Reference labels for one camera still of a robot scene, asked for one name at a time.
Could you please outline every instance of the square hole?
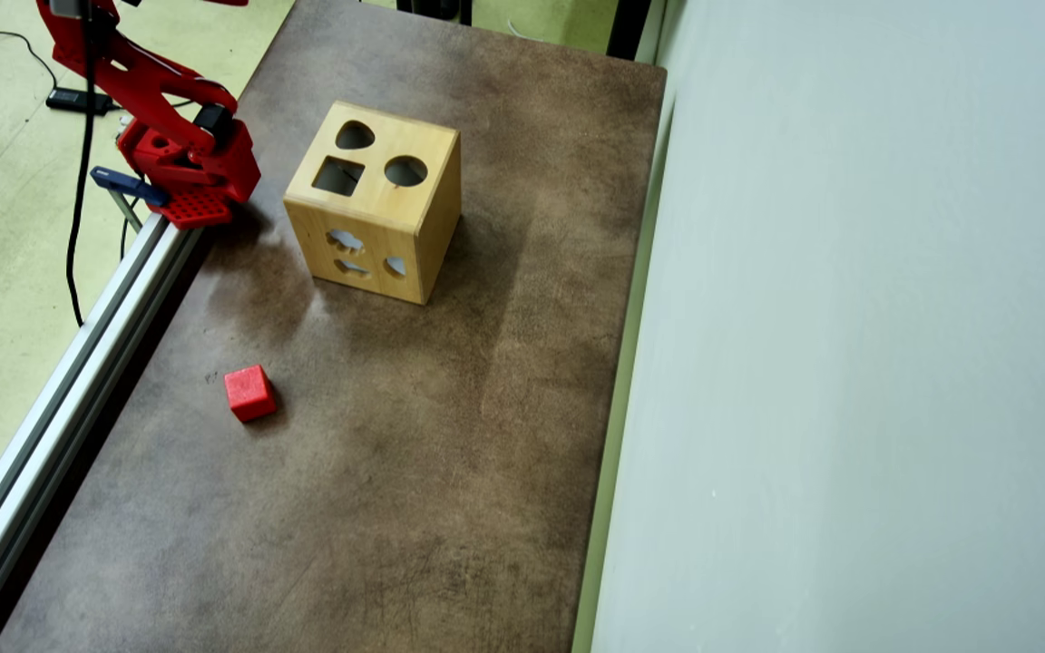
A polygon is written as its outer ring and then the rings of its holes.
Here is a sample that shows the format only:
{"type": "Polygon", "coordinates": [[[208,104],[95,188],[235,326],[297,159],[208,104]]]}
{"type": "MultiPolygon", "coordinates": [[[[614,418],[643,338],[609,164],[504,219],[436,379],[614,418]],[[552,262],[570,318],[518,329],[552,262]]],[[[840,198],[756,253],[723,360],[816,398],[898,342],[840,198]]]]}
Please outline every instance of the square hole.
{"type": "Polygon", "coordinates": [[[361,173],[364,173],[365,170],[366,166],[355,164],[355,162],[325,157],[325,162],[320,164],[320,172],[312,181],[312,187],[349,197],[356,189],[357,182],[361,181],[361,173]]]}

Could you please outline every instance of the heart-shaped hole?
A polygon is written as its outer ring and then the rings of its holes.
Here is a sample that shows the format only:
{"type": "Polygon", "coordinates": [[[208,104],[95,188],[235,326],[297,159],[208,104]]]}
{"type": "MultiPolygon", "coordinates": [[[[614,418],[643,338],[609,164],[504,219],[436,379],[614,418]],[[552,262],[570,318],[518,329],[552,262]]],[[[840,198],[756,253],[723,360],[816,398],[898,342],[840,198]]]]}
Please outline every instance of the heart-shaped hole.
{"type": "Polygon", "coordinates": [[[373,145],[374,140],[374,130],[357,120],[349,120],[336,133],[336,146],[343,149],[362,149],[373,145]]]}

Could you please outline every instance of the white wall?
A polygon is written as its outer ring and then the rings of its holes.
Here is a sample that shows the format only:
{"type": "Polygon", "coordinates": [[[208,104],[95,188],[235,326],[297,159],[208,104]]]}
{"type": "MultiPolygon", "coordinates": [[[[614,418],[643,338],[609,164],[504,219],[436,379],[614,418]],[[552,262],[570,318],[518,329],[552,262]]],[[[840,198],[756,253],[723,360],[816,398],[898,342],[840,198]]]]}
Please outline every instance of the white wall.
{"type": "Polygon", "coordinates": [[[595,650],[1045,652],[1045,3],[668,14],[595,650]]]}

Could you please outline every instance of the power adapter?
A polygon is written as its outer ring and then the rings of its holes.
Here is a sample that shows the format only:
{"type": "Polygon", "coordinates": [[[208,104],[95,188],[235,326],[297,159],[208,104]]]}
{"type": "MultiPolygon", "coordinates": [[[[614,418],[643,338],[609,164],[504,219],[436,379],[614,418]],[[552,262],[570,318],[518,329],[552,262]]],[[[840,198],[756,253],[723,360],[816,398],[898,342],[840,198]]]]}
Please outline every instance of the power adapter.
{"type": "MultiPolygon", "coordinates": [[[[46,106],[59,109],[59,111],[86,114],[88,113],[87,91],[75,91],[73,88],[57,86],[51,91],[50,95],[46,96],[46,106]]],[[[91,109],[91,113],[101,116],[115,108],[119,107],[112,101],[111,96],[103,93],[95,93],[95,107],[91,109]]]]}

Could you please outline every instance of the black pole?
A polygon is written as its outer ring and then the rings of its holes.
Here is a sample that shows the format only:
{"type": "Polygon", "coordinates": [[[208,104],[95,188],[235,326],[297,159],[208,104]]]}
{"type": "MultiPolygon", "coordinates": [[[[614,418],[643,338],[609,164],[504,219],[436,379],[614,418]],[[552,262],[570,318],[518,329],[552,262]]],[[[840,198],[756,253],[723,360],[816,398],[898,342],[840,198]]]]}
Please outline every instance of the black pole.
{"type": "Polygon", "coordinates": [[[414,0],[414,13],[422,17],[439,18],[443,15],[441,0],[414,0]]]}
{"type": "Polygon", "coordinates": [[[619,0],[616,4],[616,20],[610,24],[610,39],[607,41],[607,55],[619,59],[635,59],[640,49],[643,24],[648,20],[651,0],[619,0]]]}

